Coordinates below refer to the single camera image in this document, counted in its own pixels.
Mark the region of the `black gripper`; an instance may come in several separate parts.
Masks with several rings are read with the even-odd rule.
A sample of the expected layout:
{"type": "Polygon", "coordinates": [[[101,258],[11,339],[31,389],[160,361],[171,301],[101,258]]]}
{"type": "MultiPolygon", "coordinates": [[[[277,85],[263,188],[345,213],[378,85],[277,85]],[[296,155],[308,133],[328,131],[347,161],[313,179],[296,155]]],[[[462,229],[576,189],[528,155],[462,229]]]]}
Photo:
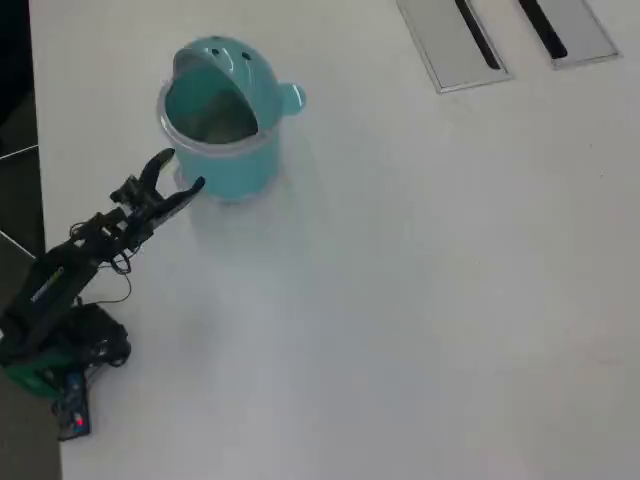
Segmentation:
{"type": "Polygon", "coordinates": [[[160,225],[184,209],[204,188],[206,181],[200,176],[188,189],[163,197],[157,190],[162,169],[173,159],[175,150],[166,148],[153,156],[139,176],[143,192],[116,193],[116,202],[125,213],[123,245],[139,246],[160,225]]]}

